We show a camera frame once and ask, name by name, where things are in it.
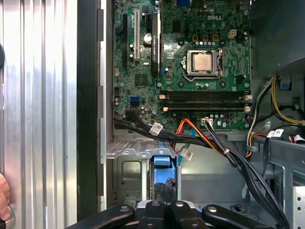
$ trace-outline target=cable label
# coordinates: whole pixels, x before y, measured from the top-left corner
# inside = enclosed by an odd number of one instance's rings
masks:
[[[186,148],[183,148],[181,153],[180,153],[180,156],[183,156],[185,157],[186,159],[188,159],[189,161],[192,159],[194,153],[191,153],[190,151],[188,151],[188,149]]]
[[[284,132],[283,129],[277,129],[274,134],[272,135],[272,137],[280,137],[282,136],[282,133]]]
[[[267,135],[268,138],[271,138],[274,134],[274,131],[270,131],[269,134]]]
[[[163,129],[163,126],[159,123],[154,123],[151,127],[151,130],[149,131],[150,134],[158,136],[160,131]]]

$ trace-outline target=chip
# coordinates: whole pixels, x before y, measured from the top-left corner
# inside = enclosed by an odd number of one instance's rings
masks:
[[[209,35],[203,35],[203,41],[208,42],[209,41]]]
[[[193,35],[193,42],[197,42],[198,41],[198,35]]]
[[[214,34],[214,35],[213,35],[213,41],[214,41],[214,42],[219,41],[219,38],[218,38],[218,35],[217,35],[217,34]]]
[[[148,13],[148,12],[149,12],[148,6],[142,6],[142,13]]]
[[[180,21],[173,21],[172,31],[173,31],[173,33],[181,33],[181,22]]]
[[[147,86],[147,75],[137,74],[135,75],[135,86],[146,87]]]

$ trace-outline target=black handle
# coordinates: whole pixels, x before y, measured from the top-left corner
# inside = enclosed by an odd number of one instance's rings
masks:
[[[112,229],[130,222],[133,218],[134,209],[127,204],[120,204],[66,229]]]
[[[215,204],[207,205],[202,209],[202,218],[206,223],[216,227],[230,229],[273,229],[263,223]]]

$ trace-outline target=finger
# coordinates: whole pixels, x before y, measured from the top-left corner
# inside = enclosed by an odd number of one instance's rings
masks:
[[[0,218],[3,221],[7,221],[10,218],[10,210],[6,203],[6,198],[2,190],[0,189]]]
[[[5,177],[0,173],[0,189],[5,195],[7,204],[10,203],[10,187]]]

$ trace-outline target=metal grille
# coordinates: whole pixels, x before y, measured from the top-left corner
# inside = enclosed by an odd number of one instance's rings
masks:
[[[76,222],[77,1],[0,0],[0,161],[17,229]]]

